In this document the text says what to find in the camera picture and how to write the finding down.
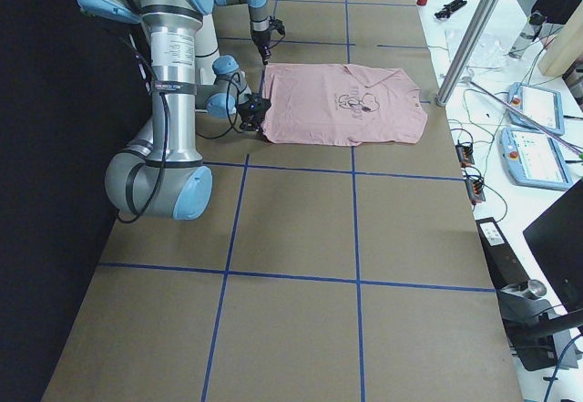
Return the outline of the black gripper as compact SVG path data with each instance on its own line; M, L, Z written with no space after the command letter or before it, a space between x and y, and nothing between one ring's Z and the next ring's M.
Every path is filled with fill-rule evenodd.
M241 117L240 130L262 131L262 123L267 111L271 108L271 101L258 93L251 93L249 98L236 106Z
M251 30L251 39L261 54L262 64L267 66L271 46L271 30L269 28L261 31Z

